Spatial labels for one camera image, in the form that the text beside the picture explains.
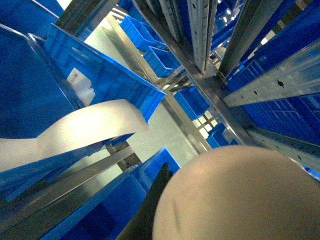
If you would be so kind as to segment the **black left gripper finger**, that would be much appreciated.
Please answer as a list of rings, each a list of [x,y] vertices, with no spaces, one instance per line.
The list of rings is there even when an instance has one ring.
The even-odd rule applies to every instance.
[[[173,176],[169,165],[165,162],[152,183],[141,206],[117,236],[118,240],[151,240],[157,205],[161,195]]]

